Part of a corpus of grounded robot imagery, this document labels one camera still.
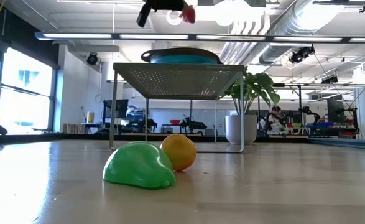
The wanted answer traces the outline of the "mint green perforated rack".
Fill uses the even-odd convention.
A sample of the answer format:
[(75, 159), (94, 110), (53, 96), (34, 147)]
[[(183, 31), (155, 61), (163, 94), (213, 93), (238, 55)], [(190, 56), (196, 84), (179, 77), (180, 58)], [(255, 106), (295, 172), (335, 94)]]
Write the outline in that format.
[(114, 63), (113, 98), (109, 148), (114, 151), (114, 119), (120, 75), (146, 100), (145, 120), (149, 118), (150, 100), (208, 100), (217, 103), (225, 91), (237, 80), (240, 83), (240, 149), (245, 148), (244, 130), (244, 75), (243, 65)]

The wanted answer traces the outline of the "person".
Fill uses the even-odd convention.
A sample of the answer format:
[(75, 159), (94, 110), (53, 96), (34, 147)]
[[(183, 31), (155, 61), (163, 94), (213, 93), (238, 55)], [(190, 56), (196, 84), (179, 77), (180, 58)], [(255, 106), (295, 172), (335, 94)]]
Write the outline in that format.
[(281, 108), (277, 105), (272, 105), (266, 116), (265, 131), (269, 135), (284, 135), (285, 124), (282, 119)]

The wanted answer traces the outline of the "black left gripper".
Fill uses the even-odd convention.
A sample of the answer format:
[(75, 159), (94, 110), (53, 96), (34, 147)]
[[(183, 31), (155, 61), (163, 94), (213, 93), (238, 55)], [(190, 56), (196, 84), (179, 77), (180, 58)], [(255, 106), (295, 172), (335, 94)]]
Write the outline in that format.
[(184, 0), (147, 0), (138, 14), (136, 23), (139, 27), (144, 27), (151, 8), (154, 11), (183, 11), (186, 6), (187, 3)]

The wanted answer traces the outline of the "artificial potted monstera plant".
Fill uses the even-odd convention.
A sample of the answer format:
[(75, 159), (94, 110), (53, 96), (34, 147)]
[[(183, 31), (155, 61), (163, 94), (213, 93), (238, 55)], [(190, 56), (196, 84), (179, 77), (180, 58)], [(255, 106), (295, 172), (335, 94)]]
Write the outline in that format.
[(248, 145), (256, 140), (257, 116), (249, 114), (249, 108), (258, 98), (268, 106), (276, 105), (280, 96), (273, 84), (266, 73), (245, 73), (223, 93), (232, 98), (236, 110), (236, 114), (225, 117), (225, 133), (229, 143), (241, 144), (241, 138), (244, 138), (245, 145)]

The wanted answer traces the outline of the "small orange toy fruit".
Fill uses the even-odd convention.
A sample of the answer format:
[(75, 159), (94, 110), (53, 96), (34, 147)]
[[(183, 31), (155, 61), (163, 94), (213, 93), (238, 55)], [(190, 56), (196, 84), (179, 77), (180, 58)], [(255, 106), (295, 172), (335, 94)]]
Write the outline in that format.
[(183, 171), (189, 168), (195, 161), (197, 147), (195, 143), (182, 134), (167, 136), (160, 145), (171, 161), (174, 171)]

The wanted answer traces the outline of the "red toy strawberry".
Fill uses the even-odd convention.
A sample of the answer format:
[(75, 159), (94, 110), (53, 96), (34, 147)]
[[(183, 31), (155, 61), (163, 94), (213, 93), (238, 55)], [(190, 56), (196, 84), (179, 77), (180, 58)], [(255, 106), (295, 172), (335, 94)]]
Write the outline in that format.
[(189, 24), (194, 24), (196, 22), (195, 8), (192, 5), (185, 6), (182, 9), (182, 12), (179, 15), (179, 17), (182, 18), (184, 22), (187, 22)]

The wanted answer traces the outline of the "blue collapsible colander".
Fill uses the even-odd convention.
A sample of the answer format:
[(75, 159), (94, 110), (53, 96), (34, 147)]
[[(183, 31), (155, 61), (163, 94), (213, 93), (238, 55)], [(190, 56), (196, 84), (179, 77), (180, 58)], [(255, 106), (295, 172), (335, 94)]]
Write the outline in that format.
[(152, 64), (222, 64), (213, 52), (192, 47), (148, 50), (141, 55), (141, 60)]

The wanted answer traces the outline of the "black computer monitor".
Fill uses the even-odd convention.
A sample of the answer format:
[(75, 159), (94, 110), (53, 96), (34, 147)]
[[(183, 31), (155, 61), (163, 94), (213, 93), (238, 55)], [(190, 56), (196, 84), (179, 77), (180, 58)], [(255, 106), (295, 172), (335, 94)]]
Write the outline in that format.
[[(103, 119), (110, 118), (112, 112), (112, 100), (103, 101)], [(116, 113), (116, 118), (125, 118), (127, 115), (128, 100), (116, 100), (116, 106), (114, 112)]]

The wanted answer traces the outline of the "green toy pear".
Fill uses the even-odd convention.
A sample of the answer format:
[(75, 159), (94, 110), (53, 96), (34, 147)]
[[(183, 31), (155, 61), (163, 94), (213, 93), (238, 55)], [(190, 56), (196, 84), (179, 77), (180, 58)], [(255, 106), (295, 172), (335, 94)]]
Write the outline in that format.
[(117, 148), (104, 165), (103, 180), (146, 189), (164, 189), (176, 183), (172, 163), (166, 153), (143, 141)]

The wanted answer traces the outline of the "black ceiling spotlight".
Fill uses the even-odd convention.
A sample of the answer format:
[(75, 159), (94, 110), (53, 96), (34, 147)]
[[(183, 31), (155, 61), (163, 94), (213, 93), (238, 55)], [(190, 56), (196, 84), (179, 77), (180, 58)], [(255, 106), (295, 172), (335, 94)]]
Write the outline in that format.
[(97, 52), (90, 52), (89, 56), (86, 59), (88, 65), (97, 65), (100, 63)]

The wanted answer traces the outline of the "black monitor desk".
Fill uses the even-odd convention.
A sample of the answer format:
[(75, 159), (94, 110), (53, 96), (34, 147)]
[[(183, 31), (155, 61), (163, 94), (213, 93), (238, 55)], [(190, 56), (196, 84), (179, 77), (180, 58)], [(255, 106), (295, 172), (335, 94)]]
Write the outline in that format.
[(97, 135), (105, 135), (109, 133), (109, 129), (104, 127), (103, 123), (81, 123), (83, 134), (97, 134)]

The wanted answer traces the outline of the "wooden pallet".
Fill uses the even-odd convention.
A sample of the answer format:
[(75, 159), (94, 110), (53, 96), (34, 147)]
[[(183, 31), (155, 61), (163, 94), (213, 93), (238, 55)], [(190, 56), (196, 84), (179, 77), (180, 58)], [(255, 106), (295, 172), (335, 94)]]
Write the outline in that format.
[(64, 123), (62, 131), (67, 134), (83, 134), (84, 127), (81, 124)]

